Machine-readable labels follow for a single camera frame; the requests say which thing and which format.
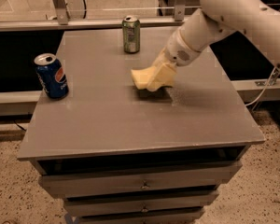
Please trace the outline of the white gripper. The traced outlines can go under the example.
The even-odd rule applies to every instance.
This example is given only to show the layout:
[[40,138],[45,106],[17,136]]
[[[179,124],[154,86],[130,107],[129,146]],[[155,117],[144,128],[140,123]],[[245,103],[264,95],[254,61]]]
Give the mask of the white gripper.
[[175,81],[176,66],[186,66],[197,59],[207,46],[207,35],[200,29],[186,26],[176,29],[169,37],[153,62],[147,82],[149,91],[161,87],[172,87]]

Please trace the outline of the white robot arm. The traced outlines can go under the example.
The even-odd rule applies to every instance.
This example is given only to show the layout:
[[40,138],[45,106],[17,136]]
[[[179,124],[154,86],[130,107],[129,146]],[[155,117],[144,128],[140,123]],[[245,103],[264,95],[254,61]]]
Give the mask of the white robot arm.
[[200,0],[153,63],[147,89],[173,84],[175,69],[194,61],[205,47],[233,32],[244,35],[280,71],[280,12],[260,0]]

